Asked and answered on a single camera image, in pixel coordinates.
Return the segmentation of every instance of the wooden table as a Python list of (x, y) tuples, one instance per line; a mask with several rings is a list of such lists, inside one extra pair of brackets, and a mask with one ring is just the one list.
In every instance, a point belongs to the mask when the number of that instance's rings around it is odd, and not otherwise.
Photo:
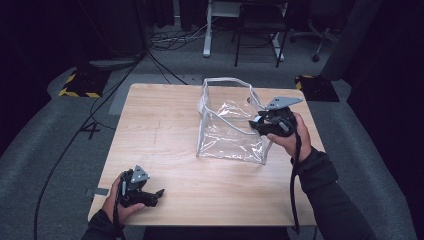
[[(277, 95), (303, 97), (298, 90), (256, 88), (256, 92), (265, 105)], [(144, 191), (165, 189), (155, 208), (134, 214), (127, 225), (294, 225), (289, 195), (292, 166), (282, 147), (273, 145), (266, 165), (196, 158), (200, 94), (200, 86), (133, 84), (98, 187), (109, 189), (121, 172), (138, 164), (150, 175)], [(313, 146), (323, 150), (307, 103), (291, 109), (303, 116)], [(300, 224), (316, 225), (298, 179), (295, 194)], [(89, 219), (105, 198), (94, 197)]]

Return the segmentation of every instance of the chair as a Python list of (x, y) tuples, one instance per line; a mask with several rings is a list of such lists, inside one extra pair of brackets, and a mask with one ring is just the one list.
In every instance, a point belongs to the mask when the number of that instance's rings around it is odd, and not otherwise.
[(296, 32), (290, 42), (296, 42), (298, 37), (315, 36), (320, 39), (312, 61), (318, 62), (319, 53), (325, 40), (337, 42), (334, 33), (340, 33), (346, 23), (351, 6), (343, 0), (308, 0), (307, 24), (310, 31)]
[(280, 43), (280, 51), (277, 57), (276, 67), (280, 65), (284, 43), (287, 32), (290, 28), (287, 26), (285, 17), (285, 3), (288, 0), (243, 0), (240, 6), (240, 13), (237, 28), (234, 31), (231, 42), (234, 42), (237, 33), (237, 51), (235, 66), (237, 67), (240, 48), (264, 47), (264, 45), (241, 45), (241, 37), (245, 33), (267, 34), (270, 45), (272, 41), (277, 41), (278, 33), (283, 32), (284, 36)]

